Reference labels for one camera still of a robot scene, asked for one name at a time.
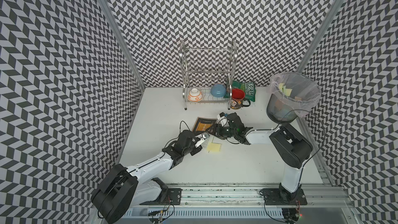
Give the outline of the brown paperback book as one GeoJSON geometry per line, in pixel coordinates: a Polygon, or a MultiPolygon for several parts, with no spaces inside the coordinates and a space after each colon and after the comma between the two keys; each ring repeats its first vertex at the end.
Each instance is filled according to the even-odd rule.
{"type": "Polygon", "coordinates": [[[192,132],[195,135],[199,135],[199,134],[205,132],[208,128],[210,128],[216,122],[217,122],[217,119],[214,119],[214,118],[198,117],[195,122],[192,132]]]}

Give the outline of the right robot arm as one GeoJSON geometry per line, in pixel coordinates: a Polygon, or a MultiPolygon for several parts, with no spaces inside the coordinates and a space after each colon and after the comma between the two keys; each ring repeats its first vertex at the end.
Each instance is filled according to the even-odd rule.
{"type": "Polygon", "coordinates": [[[279,123],[273,129],[246,127],[237,113],[218,116],[218,122],[207,131],[221,140],[234,138],[236,144],[274,145],[285,163],[284,176],[279,185],[279,198],[287,203],[300,191],[305,163],[311,158],[312,144],[291,124],[279,123]]]}

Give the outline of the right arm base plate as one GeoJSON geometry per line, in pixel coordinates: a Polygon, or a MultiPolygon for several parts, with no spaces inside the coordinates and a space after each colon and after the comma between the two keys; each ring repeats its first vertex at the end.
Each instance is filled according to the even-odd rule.
{"type": "Polygon", "coordinates": [[[263,188],[259,191],[259,194],[264,198],[265,205],[308,205],[306,195],[301,188],[294,193],[290,193],[283,188],[263,188]]]}

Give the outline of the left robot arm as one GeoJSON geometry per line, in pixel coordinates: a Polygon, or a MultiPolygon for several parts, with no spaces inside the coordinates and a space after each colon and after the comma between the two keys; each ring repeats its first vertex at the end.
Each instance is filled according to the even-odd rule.
{"type": "Polygon", "coordinates": [[[98,218],[114,224],[132,206],[164,205],[164,209],[148,213],[154,224],[164,222],[170,217],[169,208],[180,203],[181,189],[169,188],[158,175],[181,164],[186,155],[200,152],[208,137],[207,133],[183,130],[153,158],[135,166],[115,165],[91,196],[98,218]]]}

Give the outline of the yellow sticky note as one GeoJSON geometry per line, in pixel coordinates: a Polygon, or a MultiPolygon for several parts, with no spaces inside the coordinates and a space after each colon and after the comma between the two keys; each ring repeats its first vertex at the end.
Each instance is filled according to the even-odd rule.
{"type": "Polygon", "coordinates": [[[209,153],[218,153],[220,152],[220,149],[221,149],[221,144],[218,143],[209,143],[207,145],[207,151],[209,153]]]}

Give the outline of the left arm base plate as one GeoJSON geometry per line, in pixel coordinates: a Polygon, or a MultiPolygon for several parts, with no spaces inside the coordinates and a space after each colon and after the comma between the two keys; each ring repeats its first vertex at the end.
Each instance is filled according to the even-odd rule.
{"type": "Polygon", "coordinates": [[[162,189],[160,195],[153,201],[146,201],[140,205],[180,205],[181,202],[181,188],[162,189]]]}

